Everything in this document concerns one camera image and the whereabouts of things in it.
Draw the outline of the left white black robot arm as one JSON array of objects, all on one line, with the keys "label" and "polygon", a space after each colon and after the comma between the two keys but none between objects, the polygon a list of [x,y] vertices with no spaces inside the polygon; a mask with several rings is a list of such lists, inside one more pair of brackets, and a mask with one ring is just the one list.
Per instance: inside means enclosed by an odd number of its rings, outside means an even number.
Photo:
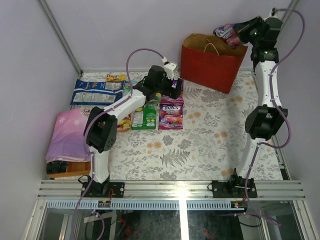
[{"label": "left white black robot arm", "polygon": [[141,81],[130,86],[128,95],[105,108],[94,107],[90,111],[84,131],[84,147],[91,164],[87,188],[98,197],[105,197],[110,190],[109,151],[116,142],[118,124],[153,100],[156,94],[177,99],[181,94],[182,80],[179,78],[176,86],[172,86],[176,68],[177,64],[169,61],[163,66],[153,65]]}]

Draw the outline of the yellow M&M's candy pack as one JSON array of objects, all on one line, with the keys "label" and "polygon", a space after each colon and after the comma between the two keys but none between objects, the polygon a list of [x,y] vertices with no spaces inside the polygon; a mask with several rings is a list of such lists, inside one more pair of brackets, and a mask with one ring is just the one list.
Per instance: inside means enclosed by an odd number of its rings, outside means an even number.
[{"label": "yellow M&M's candy pack", "polygon": [[122,82],[126,79],[125,74],[111,74],[107,73],[105,77],[106,82]]}]

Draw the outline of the small purple candy pack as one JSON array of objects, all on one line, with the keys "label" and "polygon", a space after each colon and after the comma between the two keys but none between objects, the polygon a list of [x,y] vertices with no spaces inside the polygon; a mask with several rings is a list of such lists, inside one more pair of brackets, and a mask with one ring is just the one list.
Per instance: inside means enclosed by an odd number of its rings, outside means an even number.
[{"label": "small purple candy pack", "polygon": [[173,98],[171,98],[169,96],[162,95],[160,103],[161,104],[183,105],[184,104],[184,95],[183,95],[183,92],[184,92],[184,80],[183,79],[182,79],[182,82],[181,82],[180,90],[181,90],[181,94],[178,96],[177,99],[173,99]]}]

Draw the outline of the orange candy bag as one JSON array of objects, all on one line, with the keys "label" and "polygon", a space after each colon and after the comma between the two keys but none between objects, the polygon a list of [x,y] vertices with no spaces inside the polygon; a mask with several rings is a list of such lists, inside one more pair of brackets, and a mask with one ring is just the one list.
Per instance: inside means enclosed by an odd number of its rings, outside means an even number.
[{"label": "orange candy bag", "polygon": [[128,114],[117,125],[118,132],[126,132],[132,128],[132,114]]}]

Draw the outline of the green Fox's candy bag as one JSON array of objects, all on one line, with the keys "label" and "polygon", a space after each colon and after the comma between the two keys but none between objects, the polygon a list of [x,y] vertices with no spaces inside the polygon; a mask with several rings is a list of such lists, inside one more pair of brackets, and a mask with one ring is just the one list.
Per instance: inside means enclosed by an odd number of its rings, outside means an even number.
[{"label": "green Fox's candy bag", "polygon": [[[135,86],[137,83],[138,83],[137,80],[131,80],[132,86]],[[126,95],[130,95],[130,94],[131,94],[131,85],[130,85],[129,81],[126,80],[124,83],[123,97]]]}]

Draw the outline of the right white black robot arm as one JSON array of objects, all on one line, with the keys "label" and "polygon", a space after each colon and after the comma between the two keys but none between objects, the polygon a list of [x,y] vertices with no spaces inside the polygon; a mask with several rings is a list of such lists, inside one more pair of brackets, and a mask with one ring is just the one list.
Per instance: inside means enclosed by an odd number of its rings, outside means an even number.
[{"label": "right white black robot arm", "polygon": [[258,16],[233,27],[241,43],[252,44],[250,59],[256,76],[258,105],[245,120],[247,141],[242,158],[225,186],[231,197],[257,196],[253,189],[259,148],[278,132],[288,115],[279,100],[277,85],[279,54],[275,45],[282,24],[277,17]]}]

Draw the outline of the blue chips bag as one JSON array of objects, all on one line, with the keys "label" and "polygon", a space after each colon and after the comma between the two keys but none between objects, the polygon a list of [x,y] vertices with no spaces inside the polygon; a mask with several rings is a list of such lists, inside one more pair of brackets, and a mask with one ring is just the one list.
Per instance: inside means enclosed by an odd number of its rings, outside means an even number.
[{"label": "blue chips bag", "polygon": [[123,97],[125,81],[76,80],[71,105],[108,106]]}]

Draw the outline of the red paper bag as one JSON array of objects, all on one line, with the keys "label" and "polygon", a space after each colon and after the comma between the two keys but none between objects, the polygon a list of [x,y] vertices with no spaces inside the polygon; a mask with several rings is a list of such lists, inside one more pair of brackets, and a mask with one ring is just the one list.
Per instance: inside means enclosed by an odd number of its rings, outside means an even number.
[{"label": "red paper bag", "polygon": [[215,35],[192,33],[181,46],[180,77],[228,94],[247,49],[232,48]]}]

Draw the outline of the green snack bag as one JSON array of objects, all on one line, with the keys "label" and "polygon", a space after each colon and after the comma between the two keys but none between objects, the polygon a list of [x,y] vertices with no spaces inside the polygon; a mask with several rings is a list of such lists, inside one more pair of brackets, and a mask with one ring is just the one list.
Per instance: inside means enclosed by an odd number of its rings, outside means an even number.
[{"label": "green snack bag", "polygon": [[148,103],[134,111],[132,130],[155,130],[157,125],[157,103]]},{"label": "green snack bag", "polygon": [[162,99],[162,94],[161,93],[156,93],[154,98],[149,100],[150,103],[159,103]]}]

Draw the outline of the purple Fox's berries bag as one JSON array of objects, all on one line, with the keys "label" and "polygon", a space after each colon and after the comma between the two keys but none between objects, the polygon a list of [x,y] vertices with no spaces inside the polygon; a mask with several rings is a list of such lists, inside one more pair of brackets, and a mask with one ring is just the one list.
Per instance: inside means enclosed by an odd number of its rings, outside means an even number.
[{"label": "purple Fox's berries bag", "polygon": [[158,130],[182,130],[183,129],[183,105],[166,104],[159,105]]}]

